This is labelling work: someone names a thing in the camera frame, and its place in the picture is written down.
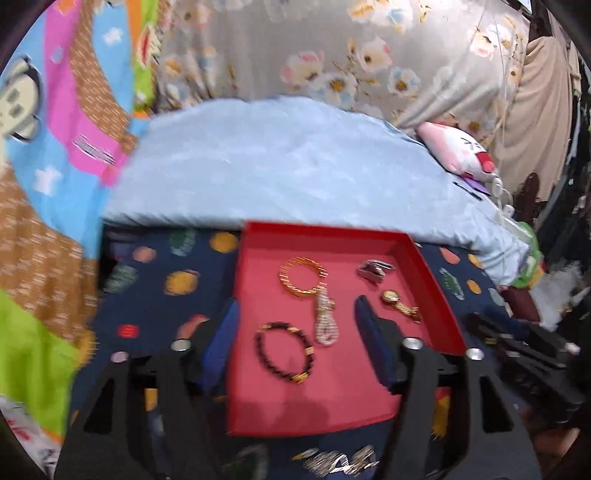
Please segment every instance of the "red tray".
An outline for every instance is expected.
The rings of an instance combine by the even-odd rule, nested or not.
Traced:
[[[336,302],[339,339],[324,347],[314,341],[309,378],[295,385],[265,369],[255,352],[259,325],[283,321],[301,328],[314,340],[314,299],[298,298],[279,282],[279,268],[291,257],[308,257],[324,267],[329,296]],[[356,274],[366,260],[395,266],[379,287]],[[290,269],[299,288],[312,288],[318,276],[309,267]],[[400,293],[418,306],[418,325],[379,301],[383,289]],[[411,238],[398,232],[377,232],[274,223],[249,223],[242,233],[236,275],[240,305],[238,335],[229,365],[229,433],[238,436],[302,436],[336,432],[388,420],[399,398],[377,380],[355,323],[353,305],[366,295],[377,314],[394,320],[407,336],[418,336],[434,349],[461,355],[466,350],[459,327],[437,282]],[[274,330],[265,347],[279,368],[299,372],[304,354],[299,341]]]

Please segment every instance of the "colorful blanket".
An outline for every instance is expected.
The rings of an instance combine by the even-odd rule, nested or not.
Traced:
[[[58,0],[0,75],[0,395],[58,442],[92,353],[100,211],[147,126],[163,0]]]

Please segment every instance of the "jewelry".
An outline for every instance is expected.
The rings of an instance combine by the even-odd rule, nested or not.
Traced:
[[[367,260],[357,269],[357,274],[373,284],[378,284],[382,283],[386,273],[393,269],[394,266],[381,260]]]
[[[397,309],[403,315],[409,317],[414,323],[421,323],[423,317],[418,311],[418,307],[408,307],[400,301],[400,295],[396,290],[384,290],[382,292],[382,301]]]
[[[298,337],[298,339],[300,340],[300,342],[304,346],[304,353],[306,354],[306,366],[304,367],[304,371],[302,373],[292,374],[289,372],[284,372],[282,370],[279,370],[267,358],[267,355],[265,354],[264,345],[263,345],[263,335],[262,334],[264,332],[266,332],[267,330],[274,330],[274,329],[287,330],[288,332],[293,333],[296,337]],[[297,383],[297,384],[302,383],[310,376],[310,372],[312,370],[312,363],[314,362],[314,347],[312,346],[312,344],[310,343],[310,341],[308,340],[308,338],[306,337],[304,332],[302,332],[299,328],[292,327],[289,323],[286,323],[286,322],[266,323],[264,325],[261,325],[259,327],[258,331],[256,332],[255,343],[256,343],[256,354],[258,355],[262,364],[265,365],[265,367],[267,367],[273,374],[277,375],[278,377],[280,377],[284,380],[287,380],[287,381],[290,381],[293,383]]]
[[[328,276],[328,272],[324,268],[322,268],[318,262],[315,262],[314,260],[304,257],[290,258],[279,269],[279,281],[283,283],[283,286],[287,288],[287,291],[289,291],[291,294],[297,297],[309,297],[310,295],[317,294],[320,291],[321,287],[326,286],[326,283],[322,282],[321,280],[317,286],[311,288],[310,290],[300,290],[299,288],[294,287],[290,283],[290,278],[287,272],[291,267],[295,265],[307,265],[308,267],[314,268],[318,272],[318,275],[321,279],[326,278]]]
[[[345,475],[357,476],[368,468],[379,464],[375,459],[374,447],[366,445],[353,454],[352,463],[344,453],[333,450],[332,452],[320,452],[318,448],[306,450],[291,458],[292,460],[304,460],[304,468],[318,478],[323,478],[329,473],[343,472]]]
[[[321,282],[310,290],[301,290],[294,287],[291,282],[288,270],[294,265],[307,265],[313,267],[320,276]],[[307,297],[316,295],[316,341],[324,346],[330,346],[339,338],[339,327],[333,317],[333,310],[335,309],[335,302],[329,298],[326,283],[322,279],[328,276],[328,272],[320,266],[318,262],[304,257],[290,258],[279,269],[279,280],[290,293],[298,297]]]

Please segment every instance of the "plush toy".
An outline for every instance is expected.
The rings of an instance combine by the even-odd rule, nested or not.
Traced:
[[[425,122],[417,127],[417,133],[447,171],[481,182],[498,177],[491,156],[462,130]]]

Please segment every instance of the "black beaded bracelet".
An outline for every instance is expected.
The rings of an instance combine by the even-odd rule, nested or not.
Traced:
[[[304,353],[306,354],[306,366],[304,371],[300,374],[291,374],[289,372],[284,372],[279,370],[275,365],[273,365],[267,355],[265,353],[264,345],[263,345],[263,333],[266,330],[273,330],[273,329],[282,329],[287,330],[290,333],[293,333],[302,345],[304,346]],[[308,337],[297,327],[292,327],[289,323],[286,322],[272,322],[266,323],[261,325],[255,335],[255,343],[256,343],[256,354],[258,358],[261,360],[262,364],[270,370],[273,374],[277,375],[278,377],[287,380],[289,382],[294,383],[302,383],[308,376],[310,375],[310,371],[312,370],[312,363],[314,362],[314,347],[308,340]]]

